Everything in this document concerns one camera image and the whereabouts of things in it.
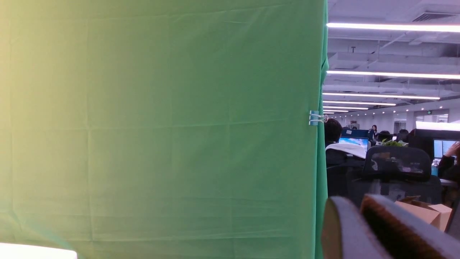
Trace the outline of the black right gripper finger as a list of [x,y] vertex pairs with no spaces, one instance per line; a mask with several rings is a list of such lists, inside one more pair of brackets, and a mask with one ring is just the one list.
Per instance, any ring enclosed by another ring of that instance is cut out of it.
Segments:
[[321,245],[326,259],[458,259],[459,240],[381,195],[361,207],[327,199]]

